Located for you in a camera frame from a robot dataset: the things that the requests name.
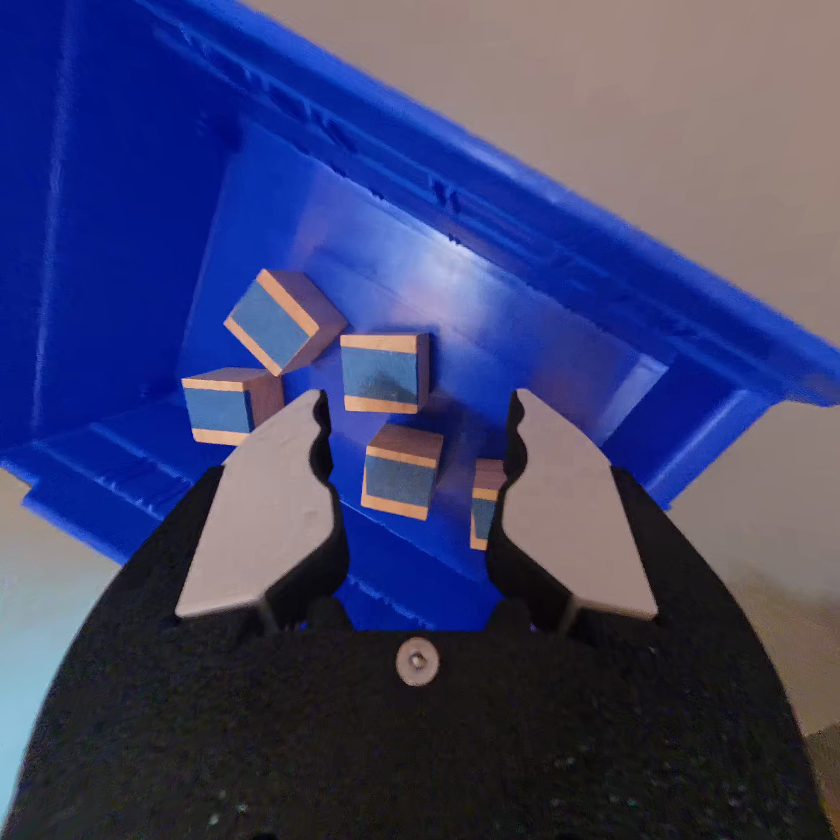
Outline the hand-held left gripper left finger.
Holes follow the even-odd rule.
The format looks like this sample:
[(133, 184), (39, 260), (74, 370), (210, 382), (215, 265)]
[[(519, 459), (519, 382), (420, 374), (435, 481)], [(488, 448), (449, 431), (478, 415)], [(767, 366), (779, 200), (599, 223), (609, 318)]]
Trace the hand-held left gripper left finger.
[(330, 477), (331, 416), (312, 389), (262, 423), (224, 462), (175, 615), (249, 610), (270, 633), (349, 631), (336, 593), (350, 569)]

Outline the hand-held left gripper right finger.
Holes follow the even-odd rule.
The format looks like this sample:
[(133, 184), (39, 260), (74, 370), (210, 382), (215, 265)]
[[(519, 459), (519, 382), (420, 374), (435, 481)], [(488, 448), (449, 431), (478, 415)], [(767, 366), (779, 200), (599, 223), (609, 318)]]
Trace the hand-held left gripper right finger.
[(608, 458), (525, 388), (511, 394), (506, 434), (490, 582), (548, 633), (570, 629), (580, 611), (653, 621), (658, 605)]

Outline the group of taped wooden cubes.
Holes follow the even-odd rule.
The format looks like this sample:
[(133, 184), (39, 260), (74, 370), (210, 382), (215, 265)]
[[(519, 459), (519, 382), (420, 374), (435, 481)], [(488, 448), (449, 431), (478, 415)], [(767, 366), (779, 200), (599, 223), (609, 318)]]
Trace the group of taped wooden cubes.
[[(348, 323), (306, 275), (262, 269), (226, 316), (224, 326), (261, 363), (182, 378), (192, 435), (235, 446), (284, 405), (281, 377), (340, 343), (343, 408), (351, 413), (416, 415), (429, 396), (428, 333), (344, 335)], [(351, 458), (359, 488), (343, 493), (348, 508), (425, 521), (443, 438), (387, 423)]]

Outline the blue plastic bin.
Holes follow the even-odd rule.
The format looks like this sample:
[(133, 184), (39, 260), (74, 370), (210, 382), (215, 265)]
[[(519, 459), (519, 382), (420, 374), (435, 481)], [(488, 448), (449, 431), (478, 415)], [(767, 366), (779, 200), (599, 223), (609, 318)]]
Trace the blue plastic bin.
[(838, 404), (838, 350), (456, 123), (237, 2), (2, 2), (2, 467), (121, 564), (229, 447), (181, 378), (256, 361), (224, 319), (304, 272), (353, 331), (431, 333), (428, 520), (361, 508), (385, 419), (343, 410), (331, 481), (360, 629), (477, 629), (477, 457), (526, 387), (667, 507), (771, 406)]

